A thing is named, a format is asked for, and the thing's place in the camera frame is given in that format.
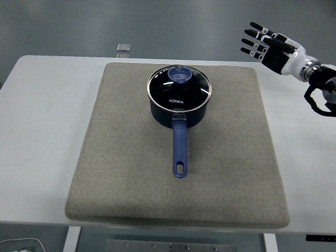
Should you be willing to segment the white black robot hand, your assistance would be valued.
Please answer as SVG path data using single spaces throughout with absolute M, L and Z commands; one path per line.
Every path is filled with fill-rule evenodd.
M 246 29 L 245 34 L 251 39 L 241 40 L 248 47 L 240 50 L 261 61 L 271 71 L 284 76 L 292 75 L 307 82 L 308 71 L 321 66 L 320 61 L 308 56 L 298 42 L 257 23 L 251 22 L 250 26 L 252 29 Z

